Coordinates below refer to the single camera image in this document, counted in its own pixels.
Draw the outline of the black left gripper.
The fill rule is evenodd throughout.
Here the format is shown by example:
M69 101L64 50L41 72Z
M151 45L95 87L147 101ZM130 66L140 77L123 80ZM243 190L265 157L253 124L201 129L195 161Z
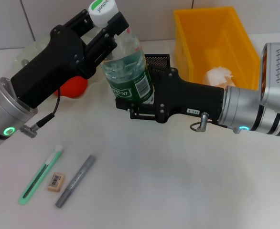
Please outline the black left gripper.
M114 36L123 33L129 24L118 12L84 49L81 37L93 27L87 10L64 26L57 26L47 47L11 78L17 98L36 108L69 79L91 78L117 47Z

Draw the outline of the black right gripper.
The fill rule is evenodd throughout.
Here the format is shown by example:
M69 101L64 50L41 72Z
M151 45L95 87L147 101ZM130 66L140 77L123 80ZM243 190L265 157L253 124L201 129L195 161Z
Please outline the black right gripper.
M208 119L216 123L220 117L224 89L198 83L191 83L179 76L176 68L148 67L154 83L154 103L136 104L116 98L116 108L129 111L130 119L152 120L166 123L170 116L185 114Z

